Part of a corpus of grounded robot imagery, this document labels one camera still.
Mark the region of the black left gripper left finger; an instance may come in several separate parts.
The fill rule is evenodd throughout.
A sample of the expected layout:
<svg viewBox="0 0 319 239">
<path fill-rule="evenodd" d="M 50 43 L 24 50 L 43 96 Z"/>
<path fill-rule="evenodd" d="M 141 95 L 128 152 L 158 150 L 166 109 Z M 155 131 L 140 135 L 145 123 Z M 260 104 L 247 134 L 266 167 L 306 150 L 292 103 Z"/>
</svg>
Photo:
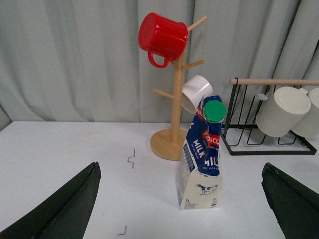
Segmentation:
<svg viewBox="0 0 319 239">
<path fill-rule="evenodd" d="M 28 214 L 4 229 L 2 239 L 82 239 L 97 198 L 101 170 L 89 164 Z"/>
</svg>

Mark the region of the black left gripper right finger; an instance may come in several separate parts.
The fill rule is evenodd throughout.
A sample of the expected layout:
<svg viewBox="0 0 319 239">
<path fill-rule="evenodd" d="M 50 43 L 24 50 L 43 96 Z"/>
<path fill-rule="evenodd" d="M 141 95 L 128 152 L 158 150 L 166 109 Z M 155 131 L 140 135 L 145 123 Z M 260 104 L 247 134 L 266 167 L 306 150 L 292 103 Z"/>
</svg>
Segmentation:
<svg viewBox="0 0 319 239">
<path fill-rule="evenodd" d="M 262 187 L 287 239 L 319 237 L 319 195 L 271 163 L 262 170 Z"/>
</svg>

